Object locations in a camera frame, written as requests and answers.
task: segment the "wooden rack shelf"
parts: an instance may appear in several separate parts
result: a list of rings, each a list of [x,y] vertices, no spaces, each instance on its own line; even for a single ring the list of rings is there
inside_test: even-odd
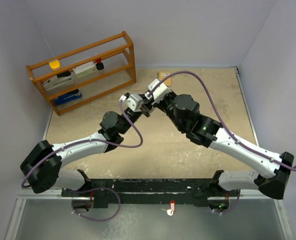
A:
[[[69,66],[62,67],[61,69],[59,69],[57,71],[52,71],[52,72],[46,73],[46,74],[44,74],[42,76],[34,77],[33,70],[47,65],[47,64],[49,64],[49,62],[51,62],[53,60],[65,59],[67,57],[73,56],[73,55],[78,54],[80,52],[92,49],[94,47],[97,47],[99,45],[111,42],[111,41],[119,39],[119,38],[123,38],[125,40],[126,44],[122,45],[122,46],[119,46],[119,47],[116,47],[114,49],[111,49],[109,51],[106,51],[104,53],[89,57],[89,58],[87,58],[85,60],[76,62],[76,63],[71,64]],[[65,71],[72,72],[73,68],[75,68],[77,66],[86,64],[88,62],[94,62],[96,59],[100,59],[100,58],[103,61],[104,59],[113,57],[113,56],[118,55],[118,54],[123,54],[124,55],[124,57],[126,58],[127,64],[122,65],[122,66],[117,66],[117,67],[112,68],[112,69],[109,68],[108,70],[104,69],[104,70],[96,71],[96,72],[94,72],[94,73],[92,73],[90,75],[87,75],[87,76],[76,79],[72,84],[70,84],[68,86],[62,86],[62,87],[56,88],[54,90],[46,91],[44,89],[44,87],[43,87],[44,82],[46,82],[48,79],[56,76],[57,74],[63,73]],[[109,38],[103,39],[101,41],[94,42],[94,43],[89,44],[87,46],[84,46],[84,47],[75,49],[73,51],[64,53],[62,55],[53,57],[51,59],[39,62],[37,64],[27,65],[26,68],[27,68],[27,71],[28,71],[31,82],[38,89],[38,91],[42,94],[42,96],[46,99],[46,101],[51,105],[51,107],[53,108],[53,110],[56,112],[57,115],[61,115],[63,113],[66,113],[66,112],[68,112],[68,111],[70,111],[72,109],[75,109],[75,108],[77,108],[79,106],[87,104],[87,103],[89,103],[89,102],[91,102],[91,101],[93,101],[95,99],[98,99],[98,98],[100,98],[100,97],[102,97],[104,95],[112,93],[112,92],[114,92],[114,91],[116,91],[118,89],[124,88],[125,86],[128,86],[128,85],[133,84],[133,83],[136,82],[134,46],[133,46],[133,42],[132,42],[131,38],[129,37],[129,35],[125,31],[123,31],[120,34],[117,34],[117,35],[111,36]],[[59,96],[61,96],[63,94],[66,94],[68,92],[71,92],[71,91],[73,91],[75,89],[84,87],[85,85],[91,84],[91,83],[93,83],[95,81],[101,80],[101,79],[103,79],[105,77],[108,77],[110,75],[116,74],[116,73],[118,73],[120,71],[123,71],[123,70],[127,71],[128,75],[131,78],[130,81],[127,81],[127,82],[125,82],[125,83],[123,83],[121,85],[113,87],[113,88],[111,88],[111,89],[109,89],[109,90],[107,90],[105,92],[102,92],[100,94],[92,96],[92,97],[90,97],[88,99],[85,99],[85,100],[83,100],[83,101],[81,101],[79,103],[76,103],[76,104],[74,104],[74,105],[72,105],[70,107],[64,108],[62,110],[59,110],[58,107],[55,105],[55,102],[54,102],[55,98],[57,98],[57,97],[59,97]]]

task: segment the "black joint housing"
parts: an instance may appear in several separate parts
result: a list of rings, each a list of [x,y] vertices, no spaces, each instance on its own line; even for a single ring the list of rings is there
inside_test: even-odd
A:
[[[198,120],[199,103],[190,95],[182,94],[175,97],[173,104],[173,115],[182,122],[181,132],[188,133]]]
[[[39,142],[20,166],[24,176],[26,176],[39,161],[51,152],[53,152],[52,146],[48,143],[48,141],[44,140]],[[36,170],[28,178],[28,182],[34,193],[42,193],[50,189],[55,184],[61,164],[61,157],[53,155],[36,168]]]
[[[280,158],[282,159],[282,163],[292,166],[294,156],[288,152],[284,152],[281,154]],[[257,179],[254,180],[254,183],[258,186],[258,189],[264,195],[272,198],[272,199],[283,199],[284,191],[287,186],[287,182],[290,176],[290,170],[280,166],[279,170],[275,172],[275,176],[269,179],[265,179],[262,176],[258,176]]]
[[[142,112],[134,112],[129,108],[126,108],[125,114],[135,123],[138,118],[142,115]],[[123,142],[123,137],[120,134],[125,134],[131,127],[129,122],[123,115],[119,115],[114,111],[106,112],[100,122],[101,129],[98,133],[102,134],[104,138],[112,143],[120,144]],[[105,153],[115,149],[117,146],[109,144]]]
[[[200,114],[193,131],[187,133],[186,137],[191,142],[208,148],[213,141],[217,140],[215,135],[221,127],[220,122]]]

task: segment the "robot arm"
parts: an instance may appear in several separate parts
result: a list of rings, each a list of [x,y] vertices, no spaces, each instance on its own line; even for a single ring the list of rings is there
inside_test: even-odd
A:
[[[120,101],[127,105],[125,114],[133,123],[141,115],[149,117],[154,109],[158,108],[166,113],[176,128],[186,134],[191,142],[226,153],[253,169],[245,172],[219,170],[212,178],[212,184],[224,191],[256,189],[274,199],[283,197],[290,174],[289,170],[240,146],[238,142],[230,138],[220,122],[200,114],[199,103],[195,102],[190,95],[176,95],[165,84],[161,84],[150,96],[150,91],[158,83],[157,79],[153,81],[145,94],[126,93],[121,96]],[[125,134],[131,127],[123,115],[113,111],[104,115],[100,126],[101,129],[98,132],[77,141],[54,145],[50,145],[47,141],[38,143],[21,164],[21,170],[25,175],[47,154],[51,152],[56,152],[56,154],[40,165],[28,178],[33,191],[41,193],[51,187],[72,190],[83,188],[89,181],[83,171],[70,171],[61,168],[86,156],[106,153],[115,149],[123,141],[120,134]],[[291,154],[285,152],[280,155],[269,152],[238,136],[236,137],[258,152],[269,154],[277,161],[292,165],[293,156]],[[80,140],[84,140],[82,144],[65,149],[65,146],[73,145]]]

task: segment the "beige floor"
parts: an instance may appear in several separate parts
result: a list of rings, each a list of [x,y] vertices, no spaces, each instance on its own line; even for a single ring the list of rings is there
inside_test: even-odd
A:
[[[100,129],[107,111],[119,113],[118,100],[124,92],[144,93],[160,71],[190,70],[207,85],[219,113],[231,131],[254,143],[238,81],[231,68],[150,68],[137,69],[137,83],[95,100],[73,111],[52,116],[47,140],[62,143],[83,138]],[[126,72],[95,82],[80,89],[89,94],[104,91],[128,80]],[[194,77],[181,74],[173,77],[171,88],[176,94],[190,94],[200,103],[200,112],[217,119],[209,100]],[[167,116],[155,110],[151,117],[142,116],[136,123],[144,143],[140,148],[117,148],[75,161],[67,169],[83,169],[90,178],[211,178],[216,170],[243,171],[249,167],[218,151],[197,146],[179,133]],[[124,144],[134,145],[139,138],[133,129],[124,135]]]

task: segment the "purple cable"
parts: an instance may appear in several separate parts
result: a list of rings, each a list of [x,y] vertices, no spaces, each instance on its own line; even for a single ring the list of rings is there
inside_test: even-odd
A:
[[[82,217],[84,219],[87,219],[87,220],[90,220],[90,221],[94,221],[94,222],[105,222],[105,221],[108,221],[108,220],[114,218],[118,214],[118,212],[120,211],[120,208],[121,208],[121,200],[120,200],[119,195],[114,190],[112,190],[111,188],[108,188],[108,187],[97,187],[97,188],[93,188],[93,189],[86,190],[86,191],[73,191],[71,189],[67,189],[67,190],[68,191],[71,191],[73,193],[76,193],[76,194],[85,194],[85,193],[89,193],[89,192],[93,192],[93,191],[97,191],[97,190],[101,190],[101,189],[105,189],[105,190],[111,191],[112,193],[114,193],[115,196],[117,196],[117,199],[118,199],[118,209],[117,209],[117,211],[112,216],[110,216],[108,218],[105,218],[105,219],[97,219],[97,218],[92,218],[92,217],[84,216],[84,215],[80,214],[75,209],[75,207],[73,206],[73,203],[71,202],[71,207],[72,207],[73,212],[76,215],[78,215],[78,216],[80,216],[80,217]]]
[[[137,134],[139,135],[140,138],[140,143],[137,145],[123,145],[123,144],[117,144],[114,142],[110,142],[110,141],[106,141],[106,140],[102,140],[102,139],[98,139],[98,138],[94,138],[91,141],[96,141],[96,142],[101,142],[101,143],[106,143],[106,144],[110,144],[113,146],[117,146],[117,147],[122,147],[122,148],[138,148],[143,144],[143,137],[140,133],[140,131],[137,129],[137,127],[133,124],[133,122],[129,119],[129,117],[125,114],[123,108],[122,108],[122,101],[119,101],[119,107],[121,110],[122,115],[124,116],[124,118],[128,121],[128,123],[133,127],[133,129],[137,132]],[[83,144],[83,143],[88,143],[90,142],[90,140],[80,140],[80,141],[76,141],[73,143],[70,143],[68,145],[65,145],[63,148],[59,148],[53,152],[51,152],[50,154],[46,155],[43,159],[41,159],[41,161],[39,161],[29,172],[28,174],[25,176],[25,178],[23,179],[22,183],[21,183],[21,187],[22,188],[29,188],[30,185],[25,185],[26,181],[28,180],[28,178],[32,175],[32,173],[42,164],[44,163],[47,159],[49,159],[49,157],[53,156],[54,154],[62,151],[63,149],[68,149],[72,146],[78,145],[78,144]]]
[[[202,81],[202,79],[201,79],[197,74],[195,74],[195,73],[193,73],[193,72],[191,72],[191,71],[177,71],[177,72],[171,73],[171,74],[169,74],[168,76],[166,76],[163,80],[161,80],[161,81],[160,81],[160,82],[159,82],[159,83],[158,83],[158,84],[157,84],[157,85],[156,85],[156,86],[150,91],[150,93],[148,94],[148,96],[151,96],[152,93],[153,93],[153,92],[154,92],[154,91],[155,91],[155,90],[156,90],[156,89],[157,89],[157,88],[158,88],[158,87],[159,87],[164,81],[166,81],[168,78],[170,78],[170,77],[172,77],[172,76],[175,76],[175,75],[177,75],[177,74],[190,74],[190,75],[193,75],[195,78],[198,79],[198,81],[199,81],[199,82],[201,83],[201,85],[203,86],[203,89],[205,90],[205,92],[206,92],[206,94],[207,94],[207,96],[208,96],[208,98],[209,98],[209,100],[210,100],[211,106],[212,106],[214,112],[216,113],[218,119],[220,120],[220,122],[221,122],[223,128],[227,131],[227,133],[230,135],[230,137],[231,137],[236,143],[240,144],[244,149],[246,149],[246,150],[248,150],[248,151],[250,151],[250,152],[252,152],[252,153],[254,153],[254,154],[257,154],[257,155],[259,155],[259,156],[261,156],[261,157],[263,157],[263,158],[266,158],[266,159],[268,159],[269,161],[271,160],[271,157],[269,157],[268,155],[263,154],[263,153],[261,153],[261,152],[258,152],[258,151],[256,151],[256,150],[254,150],[254,149],[252,149],[252,148],[246,146],[245,144],[243,144],[242,142],[240,142],[240,140],[238,140],[238,139],[234,136],[234,134],[229,130],[229,128],[228,128],[227,125],[224,123],[223,119],[221,118],[221,116],[220,116],[220,114],[219,114],[219,112],[218,112],[218,110],[217,110],[217,108],[216,108],[216,106],[215,106],[215,104],[214,104],[214,102],[213,102],[213,100],[212,100],[212,98],[211,98],[211,95],[210,95],[210,93],[209,93],[209,91],[208,91],[206,85],[204,84],[204,82]],[[284,164],[284,163],[282,163],[282,162],[279,162],[279,161],[277,161],[277,160],[273,160],[273,162],[276,163],[276,164],[279,164],[279,165],[281,165],[281,166],[283,166],[283,167],[285,167],[285,168],[287,168],[287,169],[289,169],[289,170],[291,170],[291,171],[296,172],[296,167],[290,167],[290,166],[288,166],[288,165],[286,165],[286,164]]]

